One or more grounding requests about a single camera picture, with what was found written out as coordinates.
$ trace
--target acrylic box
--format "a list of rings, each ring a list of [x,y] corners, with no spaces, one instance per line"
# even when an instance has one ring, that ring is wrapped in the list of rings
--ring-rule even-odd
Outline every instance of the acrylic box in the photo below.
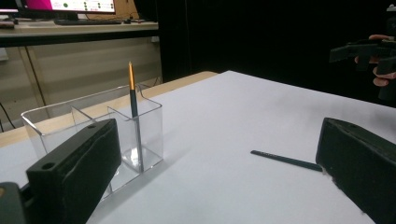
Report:
[[[21,114],[40,159],[84,127],[103,119],[117,121],[122,163],[103,199],[163,160],[163,109],[139,91],[132,118],[129,86],[48,105]]]

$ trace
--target background wall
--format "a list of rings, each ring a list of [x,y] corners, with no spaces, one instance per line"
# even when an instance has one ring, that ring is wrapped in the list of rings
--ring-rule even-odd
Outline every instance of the background wall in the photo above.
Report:
[[[377,99],[379,88],[373,85],[373,67],[367,72],[356,72],[352,59],[329,63],[330,49],[371,34],[384,34],[390,3],[157,1],[162,55],[174,58],[173,62],[163,63],[163,78],[170,80],[203,70],[234,70],[394,106]],[[169,15],[171,9],[175,14]],[[175,38],[182,37],[179,45],[174,43]]]

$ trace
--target person's finger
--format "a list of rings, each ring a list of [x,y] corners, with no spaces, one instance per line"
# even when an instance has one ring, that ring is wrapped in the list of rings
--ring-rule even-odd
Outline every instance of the person's finger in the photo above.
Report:
[[[355,63],[359,61],[359,56],[355,57]],[[378,63],[379,58],[378,57],[371,57],[369,63]]]
[[[380,78],[380,77],[376,77],[373,80],[373,83],[378,86],[378,87],[384,87],[387,86],[389,84],[389,81],[385,78]]]
[[[394,79],[396,78],[396,72],[394,73],[389,73],[389,74],[385,74],[385,75],[379,75],[376,71],[377,71],[378,67],[375,67],[373,69],[373,73],[374,75],[376,75],[379,78],[386,78],[386,79]]]
[[[370,35],[369,39],[388,39],[388,35]]]

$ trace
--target desk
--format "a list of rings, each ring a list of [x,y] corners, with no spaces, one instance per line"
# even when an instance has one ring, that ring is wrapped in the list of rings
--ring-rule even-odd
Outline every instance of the desk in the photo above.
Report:
[[[89,223],[374,223],[328,176],[249,152],[314,162],[326,117],[395,143],[394,108],[231,71],[151,99],[163,105],[163,161]]]
[[[0,48],[65,44],[159,35],[157,22],[118,25],[60,26],[53,21],[21,22],[12,30],[0,30]]]
[[[22,111],[126,85],[123,68],[129,61],[136,82],[161,77],[160,46],[151,41],[158,33],[157,22],[60,26],[41,21],[0,29],[0,48],[9,56],[0,64],[0,102],[19,124]]]

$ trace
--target black pen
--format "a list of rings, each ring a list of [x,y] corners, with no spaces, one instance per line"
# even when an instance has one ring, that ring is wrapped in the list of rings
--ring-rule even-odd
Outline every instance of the black pen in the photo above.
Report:
[[[139,114],[137,111],[137,100],[136,100],[136,91],[134,89],[134,69],[132,68],[132,63],[129,62],[129,95],[131,98],[131,110],[132,110],[132,118],[134,119],[134,129],[136,131],[136,149],[137,149],[137,157],[139,161],[139,172],[143,173],[145,171],[143,167],[143,151],[142,151],[142,143],[140,136],[140,121]]]
[[[256,151],[256,150],[252,150],[250,153],[254,154],[254,155],[266,157],[266,158],[269,158],[269,159],[272,159],[272,160],[283,161],[285,163],[293,164],[293,165],[296,165],[296,166],[301,166],[301,167],[304,167],[306,169],[311,169],[311,170],[314,170],[314,171],[319,171],[319,172],[323,171],[322,168],[319,165],[311,163],[311,162],[307,162],[307,161],[298,161],[298,160],[295,160],[295,159],[291,159],[291,158],[287,158],[287,157],[281,157],[281,156],[277,156],[277,155],[274,155],[274,154],[270,154],[270,153],[266,153],[266,152],[260,152],[260,151]]]

